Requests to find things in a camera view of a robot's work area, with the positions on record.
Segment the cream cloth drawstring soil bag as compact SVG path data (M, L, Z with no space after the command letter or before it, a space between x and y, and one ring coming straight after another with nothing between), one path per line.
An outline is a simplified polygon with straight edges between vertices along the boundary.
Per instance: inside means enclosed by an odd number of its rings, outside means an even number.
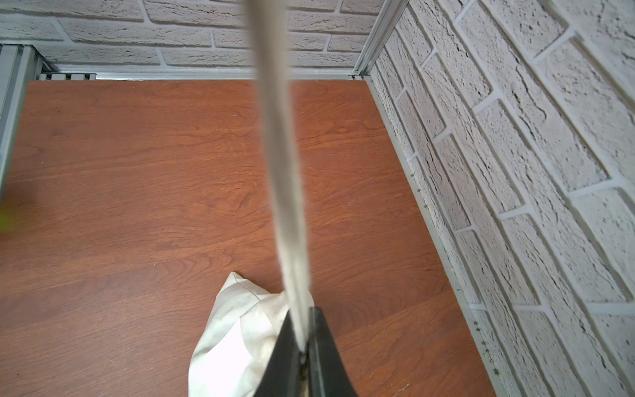
M286 316L291 336L309 340L309 248L289 81L286 1L247 1L257 71L261 141L284 289L272 294L231 272L218 292L189 369L191 396L252 396Z

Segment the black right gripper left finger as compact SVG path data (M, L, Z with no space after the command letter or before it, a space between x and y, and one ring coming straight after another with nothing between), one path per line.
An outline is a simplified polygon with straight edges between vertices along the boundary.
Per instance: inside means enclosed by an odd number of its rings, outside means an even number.
M286 314L275 348L254 397L298 397L301 394L302 353Z

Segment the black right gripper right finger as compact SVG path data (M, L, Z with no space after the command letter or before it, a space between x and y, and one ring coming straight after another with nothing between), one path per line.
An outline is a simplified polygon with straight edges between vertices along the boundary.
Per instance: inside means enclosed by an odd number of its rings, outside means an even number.
M322 309L309 311L304 396L357 397Z

